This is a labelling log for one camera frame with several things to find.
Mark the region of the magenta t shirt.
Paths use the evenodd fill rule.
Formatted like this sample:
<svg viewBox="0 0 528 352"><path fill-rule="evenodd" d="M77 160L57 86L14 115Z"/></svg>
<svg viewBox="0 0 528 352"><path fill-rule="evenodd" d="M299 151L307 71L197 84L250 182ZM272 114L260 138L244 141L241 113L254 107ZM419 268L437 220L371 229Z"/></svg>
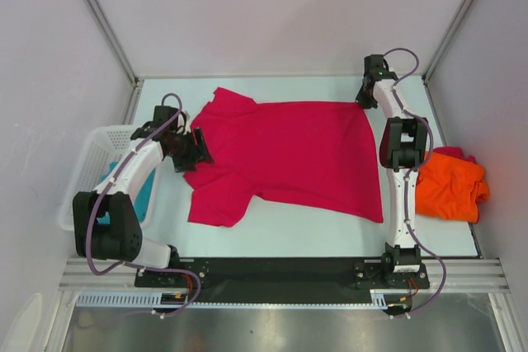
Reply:
<svg viewBox="0 0 528 352"><path fill-rule="evenodd" d="M253 197L384 221L375 138L355 102L257 103L219 87L191 125L213 158L184 175L191 223L231 228Z"/></svg>

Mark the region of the white plastic laundry basket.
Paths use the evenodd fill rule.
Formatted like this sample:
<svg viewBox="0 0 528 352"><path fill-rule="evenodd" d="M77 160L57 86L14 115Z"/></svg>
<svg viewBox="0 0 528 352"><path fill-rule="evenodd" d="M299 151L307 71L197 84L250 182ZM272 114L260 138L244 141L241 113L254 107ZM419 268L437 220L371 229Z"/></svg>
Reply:
<svg viewBox="0 0 528 352"><path fill-rule="evenodd" d="M111 162L119 162L128 152L130 136L136 125L118 124L94 129L85 140L76 167L66 190L63 205L58 217L61 229L73 230L73 197L79 191L91 191L101 182ZM161 167L156 167L152 194L149 201L147 218L141 228L146 229L153 223L154 204L158 192Z"/></svg>

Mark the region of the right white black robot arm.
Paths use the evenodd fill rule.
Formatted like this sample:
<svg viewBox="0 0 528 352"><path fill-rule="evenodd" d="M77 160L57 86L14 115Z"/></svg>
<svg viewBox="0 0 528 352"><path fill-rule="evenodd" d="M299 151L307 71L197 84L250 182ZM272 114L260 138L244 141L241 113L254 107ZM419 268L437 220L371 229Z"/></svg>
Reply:
<svg viewBox="0 0 528 352"><path fill-rule="evenodd" d="M356 103L364 110L380 108L386 119L379 164L389 183L389 236L375 278L390 289L418 290L430 287L415 223L417 179L432 133L427 119L411 112L398 93L402 80L383 54L368 55Z"/></svg>

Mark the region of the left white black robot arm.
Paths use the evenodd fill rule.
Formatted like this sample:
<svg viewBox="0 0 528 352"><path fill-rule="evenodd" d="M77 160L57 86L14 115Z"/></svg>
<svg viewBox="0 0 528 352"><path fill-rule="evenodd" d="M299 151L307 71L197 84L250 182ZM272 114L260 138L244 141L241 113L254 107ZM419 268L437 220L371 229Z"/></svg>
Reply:
<svg viewBox="0 0 528 352"><path fill-rule="evenodd" d="M153 270L162 284L176 284L182 265L174 246L143 235L134 202L145 182L166 157L175 172L195 171L200 163L211 163L205 137L192 128L186 113L176 107L158 105L153 118L130 137L123 157L110 174L90 191L73 197L73 230L76 252L94 260L113 260Z"/></svg>

